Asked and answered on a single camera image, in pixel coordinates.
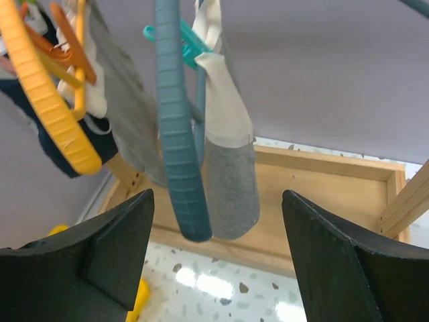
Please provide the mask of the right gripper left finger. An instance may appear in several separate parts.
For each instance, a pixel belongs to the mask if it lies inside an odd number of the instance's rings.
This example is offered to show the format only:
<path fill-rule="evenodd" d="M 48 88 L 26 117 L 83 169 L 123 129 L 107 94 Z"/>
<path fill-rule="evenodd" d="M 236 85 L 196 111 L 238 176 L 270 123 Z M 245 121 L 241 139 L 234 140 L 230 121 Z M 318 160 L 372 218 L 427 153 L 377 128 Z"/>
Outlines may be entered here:
<path fill-rule="evenodd" d="M 1 250 L 2 321 L 124 321 L 154 218 L 147 189 L 19 249 Z"/>

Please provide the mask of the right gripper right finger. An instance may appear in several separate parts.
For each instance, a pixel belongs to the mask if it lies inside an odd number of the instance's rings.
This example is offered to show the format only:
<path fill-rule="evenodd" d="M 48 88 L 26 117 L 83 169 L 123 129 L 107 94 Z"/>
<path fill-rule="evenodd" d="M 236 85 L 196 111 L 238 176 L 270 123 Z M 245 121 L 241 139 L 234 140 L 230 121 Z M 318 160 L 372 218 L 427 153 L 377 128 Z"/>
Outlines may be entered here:
<path fill-rule="evenodd" d="M 291 190 L 284 225 L 308 321 L 427 321 L 428 250 L 334 215 Z"/>

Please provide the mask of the blue-grey hanger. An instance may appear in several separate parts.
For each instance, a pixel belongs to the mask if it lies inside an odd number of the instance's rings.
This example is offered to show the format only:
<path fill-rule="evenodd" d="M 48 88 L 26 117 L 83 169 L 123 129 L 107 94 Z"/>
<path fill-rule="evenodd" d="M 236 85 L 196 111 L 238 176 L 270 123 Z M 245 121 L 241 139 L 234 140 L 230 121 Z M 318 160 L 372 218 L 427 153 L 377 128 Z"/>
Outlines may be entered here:
<path fill-rule="evenodd" d="M 413 9 L 415 12 L 419 13 L 421 16 L 429 19 L 429 4 L 423 0 L 399 0 L 404 5 L 408 6 L 410 9 Z"/>

